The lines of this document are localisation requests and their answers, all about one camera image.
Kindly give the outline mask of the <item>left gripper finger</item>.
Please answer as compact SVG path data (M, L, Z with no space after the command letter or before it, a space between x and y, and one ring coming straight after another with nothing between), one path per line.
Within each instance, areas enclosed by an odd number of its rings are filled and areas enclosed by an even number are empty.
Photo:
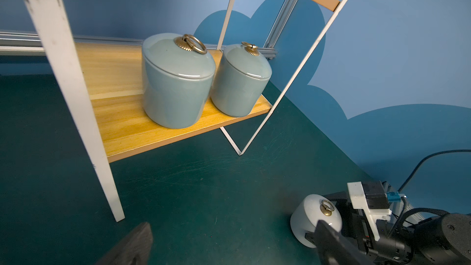
M151 225L143 222L98 260L96 265L147 265L152 245Z

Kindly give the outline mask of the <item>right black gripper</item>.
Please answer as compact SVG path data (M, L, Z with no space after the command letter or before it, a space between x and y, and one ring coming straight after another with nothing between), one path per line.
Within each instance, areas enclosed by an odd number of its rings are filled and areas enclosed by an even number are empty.
M392 223L380 220L380 239L375 240L364 212L353 208L345 191L333 193L331 201L342 217L342 234L325 221L318 221L314 244L323 265L406 265L412 262L413 249L406 238L400 234L387 236Z

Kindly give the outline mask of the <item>white tea canister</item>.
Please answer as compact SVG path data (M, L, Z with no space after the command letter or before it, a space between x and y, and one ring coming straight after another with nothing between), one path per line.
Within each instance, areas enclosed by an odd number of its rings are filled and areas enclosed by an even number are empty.
M309 195L300 203L290 218L290 227L295 238L308 248L315 245L305 238L313 233L319 220L325 221L337 232L342 230L342 217L333 203L320 195Z

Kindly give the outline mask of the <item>grey-blue tea canister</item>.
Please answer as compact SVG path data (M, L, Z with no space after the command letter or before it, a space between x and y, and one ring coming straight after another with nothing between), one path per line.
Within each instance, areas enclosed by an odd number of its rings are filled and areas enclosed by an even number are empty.
M256 45L228 45L223 50L210 98L224 114L244 117L252 111L271 76L272 68Z
M216 65L191 34L161 33L142 44L143 105L158 125L182 129L201 117Z

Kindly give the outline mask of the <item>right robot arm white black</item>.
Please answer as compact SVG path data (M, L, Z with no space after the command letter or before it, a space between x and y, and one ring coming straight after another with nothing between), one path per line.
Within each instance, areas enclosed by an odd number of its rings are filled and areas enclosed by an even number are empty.
M440 209L402 209L393 220L368 221L345 192L328 196L342 217L336 231L319 220L304 234L324 265L468 265L471 217Z

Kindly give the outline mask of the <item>right aluminium frame post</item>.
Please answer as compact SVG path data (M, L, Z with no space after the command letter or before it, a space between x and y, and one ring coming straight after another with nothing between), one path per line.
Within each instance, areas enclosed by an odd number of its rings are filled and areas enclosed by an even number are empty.
M273 49L287 24L291 13L293 12L298 0L284 0L282 7L275 19L269 35L264 43L264 48Z

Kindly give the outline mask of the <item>rear aluminium frame bar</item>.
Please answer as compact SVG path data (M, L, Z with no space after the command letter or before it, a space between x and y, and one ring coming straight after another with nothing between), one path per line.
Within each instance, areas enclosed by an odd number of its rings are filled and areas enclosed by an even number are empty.
M113 45L142 45L143 39L107 38L98 36L74 36L74 41L91 44L113 44ZM36 33L21 31L1 31L1 45L20 47L41 47L41 41ZM274 48L259 48L259 52L268 60L277 56L278 51Z

